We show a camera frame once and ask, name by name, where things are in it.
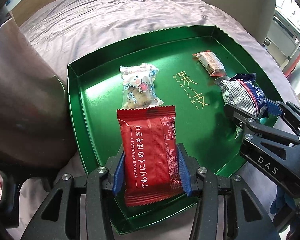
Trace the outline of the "blue grey snack packet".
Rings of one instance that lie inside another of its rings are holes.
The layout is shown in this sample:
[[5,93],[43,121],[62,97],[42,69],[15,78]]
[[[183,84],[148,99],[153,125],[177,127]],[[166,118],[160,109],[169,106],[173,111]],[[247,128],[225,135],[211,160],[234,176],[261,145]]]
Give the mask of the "blue grey snack packet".
[[267,107],[264,92],[254,84],[255,81],[256,73],[249,73],[236,74],[231,78],[219,77],[214,83],[221,89],[225,104],[232,104],[260,118]]

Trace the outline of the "red Japanese snack packet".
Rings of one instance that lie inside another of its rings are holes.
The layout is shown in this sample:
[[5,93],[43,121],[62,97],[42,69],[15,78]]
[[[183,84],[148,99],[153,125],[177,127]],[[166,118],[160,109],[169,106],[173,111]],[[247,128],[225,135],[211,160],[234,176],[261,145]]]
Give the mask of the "red Japanese snack packet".
[[125,153],[125,204],[148,205],[183,192],[175,138],[175,107],[120,109]]

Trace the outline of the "white cartoon candy packet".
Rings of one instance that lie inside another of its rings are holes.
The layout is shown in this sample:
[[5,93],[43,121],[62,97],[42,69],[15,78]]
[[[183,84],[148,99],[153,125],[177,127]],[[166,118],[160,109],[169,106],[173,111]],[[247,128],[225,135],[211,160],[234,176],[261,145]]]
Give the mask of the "white cartoon candy packet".
[[149,108],[164,103],[155,92],[154,80],[158,72],[159,69],[149,63],[120,67],[123,81],[122,109]]

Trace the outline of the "white desk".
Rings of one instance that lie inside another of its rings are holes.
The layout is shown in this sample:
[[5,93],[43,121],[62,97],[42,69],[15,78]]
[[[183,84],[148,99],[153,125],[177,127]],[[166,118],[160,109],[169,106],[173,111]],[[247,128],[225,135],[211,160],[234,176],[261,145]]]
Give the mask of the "white desk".
[[276,9],[266,43],[267,51],[279,68],[286,72],[300,54],[300,30]]

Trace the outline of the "black and pink kettle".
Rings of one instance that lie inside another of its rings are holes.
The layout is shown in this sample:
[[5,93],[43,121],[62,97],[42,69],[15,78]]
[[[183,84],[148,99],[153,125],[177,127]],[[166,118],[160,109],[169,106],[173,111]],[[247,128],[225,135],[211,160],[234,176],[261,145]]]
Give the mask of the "black and pink kettle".
[[19,192],[51,179],[76,152],[66,83],[37,53],[6,7],[0,9],[0,222],[19,225]]

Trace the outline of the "beige office chair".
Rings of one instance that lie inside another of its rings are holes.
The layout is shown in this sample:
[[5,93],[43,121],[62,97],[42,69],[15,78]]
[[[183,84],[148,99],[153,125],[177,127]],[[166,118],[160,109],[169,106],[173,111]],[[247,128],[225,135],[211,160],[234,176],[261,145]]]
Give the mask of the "beige office chair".
[[272,23],[276,0],[202,0],[213,5],[240,23],[259,43],[263,44]]

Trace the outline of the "purple bed sheet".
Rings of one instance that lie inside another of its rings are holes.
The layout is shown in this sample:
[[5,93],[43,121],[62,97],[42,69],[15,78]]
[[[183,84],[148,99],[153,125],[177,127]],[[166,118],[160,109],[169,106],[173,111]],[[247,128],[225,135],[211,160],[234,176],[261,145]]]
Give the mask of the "purple bed sheet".
[[[217,25],[261,66],[284,102],[299,105],[290,83],[270,54],[231,16],[200,0],[56,0],[21,25],[42,58],[63,79],[67,65],[99,48],[149,31],[182,25]],[[277,186],[252,165],[239,171],[270,214]],[[19,227],[7,231],[20,239],[47,196],[40,179],[27,180],[20,193]],[[189,239],[195,207],[158,224],[115,239]]]

